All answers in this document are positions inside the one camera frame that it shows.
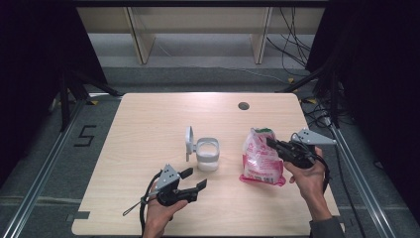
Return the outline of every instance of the aluminum rail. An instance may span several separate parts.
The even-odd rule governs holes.
[[[329,118],[326,118],[325,120],[327,121],[327,125],[331,125]],[[341,130],[337,129],[334,125],[331,126],[331,129],[334,137],[338,142],[338,146],[341,149],[343,159],[347,168],[349,169],[350,175],[352,176],[356,188],[361,194],[362,200],[365,203],[367,211],[370,214],[370,217],[373,220],[373,223],[376,226],[376,230],[379,232],[380,237],[396,237],[385,212],[380,207],[380,204],[374,196],[373,191],[370,189],[368,181],[358,166],[358,163],[356,162],[352,151],[347,145]]]
[[[68,135],[70,134],[74,125],[74,122],[76,121],[85,103],[86,101],[84,100],[79,100],[76,102],[75,107],[71,112],[70,121],[67,127],[65,130],[58,134],[58,137],[55,140],[55,143],[37,177],[32,183],[31,188],[25,195],[15,215],[10,220],[6,231],[3,234],[3,238],[17,238],[21,234],[29,216],[31,215],[32,210],[34,209],[35,204],[37,203],[38,197],[40,196],[45,184],[47,183],[53,167],[58,160],[59,155],[61,154],[65,142],[67,141]]]

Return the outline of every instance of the plastic bag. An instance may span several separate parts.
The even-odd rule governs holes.
[[[286,182],[283,176],[283,160],[278,157],[276,150],[266,144],[267,137],[275,140],[274,132],[268,128],[251,128],[244,143],[244,173],[240,180],[282,186]]]

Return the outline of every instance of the tripod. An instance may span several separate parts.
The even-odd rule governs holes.
[[[326,90],[330,91],[331,108],[330,116],[332,123],[339,128],[338,123],[338,90],[340,72],[347,67],[346,60],[355,52],[359,42],[359,35],[362,30],[362,23],[367,8],[362,4],[355,13],[348,19],[346,26],[341,31],[338,41],[333,47],[332,52],[318,69],[311,72],[295,84],[279,92],[292,92],[306,83],[317,79],[313,89],[315,96],[320,96]]]

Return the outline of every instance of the person's right hand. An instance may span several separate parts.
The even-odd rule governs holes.
[[[322,158],[321,149],[315,147],[315,152]],[[289,182],[297,183],[300,194],[305,200],[315,194],[323,194],[325,167],[321,162],[315,161],[315,165],[306,170],[294,166],[291,162],[284,162],[284,167],[293,174]]]
[[[322,158],[322,151],[315,147],[315,152]],[[293,176],[290,183],[297,183],[300,194],[305,199],[313,221],[326,220],[332,217],[324,198],[323,183],[325,167],[321,162],[315,161],[312,168],[302,170],[290,162],[284,162],[284,167]]]

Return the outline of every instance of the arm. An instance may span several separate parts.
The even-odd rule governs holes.
[[[322,157],[321,149],[315,148],[315,151]],[[314,237],[344,237],[340,223],[332,216],[324,197],[322,187],[325,168],[322,163],[316,161],[315,165],[307,170],[289,162],[284,162],[284,167],[293,174],[289,182],[297,183],[300,194],[306,201],[312,216],[310,226]]]

